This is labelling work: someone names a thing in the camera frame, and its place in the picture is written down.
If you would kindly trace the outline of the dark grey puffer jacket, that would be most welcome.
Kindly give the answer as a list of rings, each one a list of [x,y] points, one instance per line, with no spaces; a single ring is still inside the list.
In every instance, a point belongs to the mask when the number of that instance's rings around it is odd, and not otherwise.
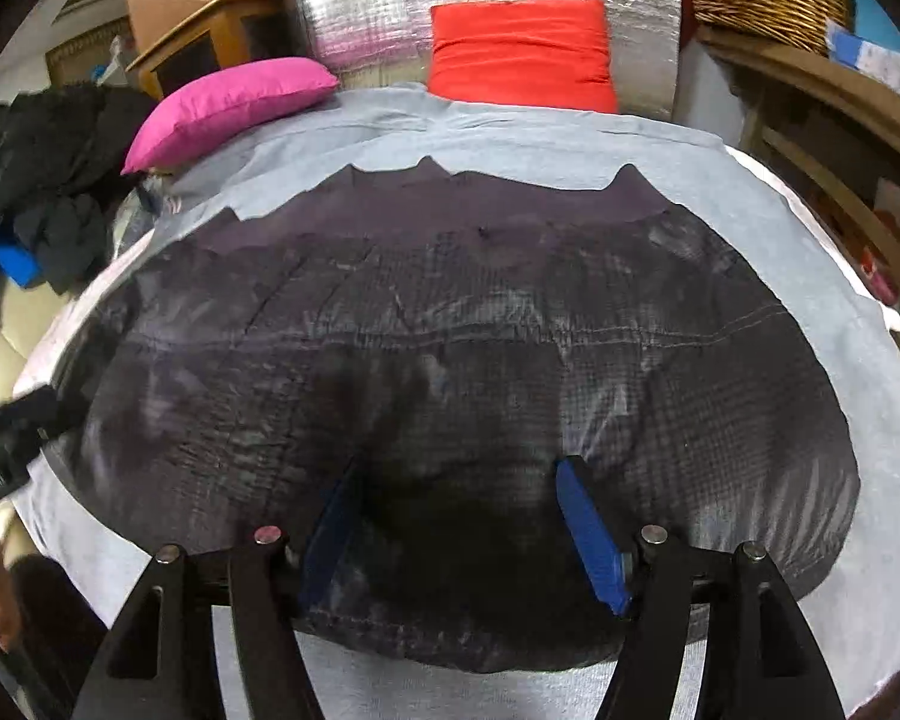
[[[144,550],[297,538],[354,466],[356,528],[305,628],[466,671],[621,647],[562,457],[634,525],[761,541],[795,595],[859,499],[797,321],[629,166],[600,190],[345,167],[261,218],[221,211],[92,310],[58,388],[84,419],[50,465]]]

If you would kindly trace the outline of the black clothes pile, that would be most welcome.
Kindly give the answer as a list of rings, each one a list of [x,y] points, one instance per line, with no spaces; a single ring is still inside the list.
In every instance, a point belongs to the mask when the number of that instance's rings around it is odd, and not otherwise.
[[[0,104],[0,232],[34,255],[55,293],[103,265],[112,208],[136,184],[126,156],[154,109],[142,91],[92,83]]]

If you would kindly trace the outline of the pink pillow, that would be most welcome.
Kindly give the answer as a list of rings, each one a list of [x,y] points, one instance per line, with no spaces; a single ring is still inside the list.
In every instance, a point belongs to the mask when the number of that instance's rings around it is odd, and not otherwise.
[[[337,87],[328,68],[305,57],[201,76],[155,106],[131,143],[123,174],[193,163],[249,128],[322,103]]]

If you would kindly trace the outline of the wooden cabinet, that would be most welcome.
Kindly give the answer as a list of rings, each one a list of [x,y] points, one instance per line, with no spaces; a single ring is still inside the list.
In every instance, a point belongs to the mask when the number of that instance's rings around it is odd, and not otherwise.
[[[155,99],[222,68],[299,54],[287,0],[126,0],[136,41],[130,65]]]

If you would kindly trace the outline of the red pillow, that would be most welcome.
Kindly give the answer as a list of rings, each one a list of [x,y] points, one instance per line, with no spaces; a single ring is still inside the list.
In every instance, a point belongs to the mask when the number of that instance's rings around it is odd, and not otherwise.
[[[460,2],[430,9],[427,91],[465,103],[616,114],[601,0]]]

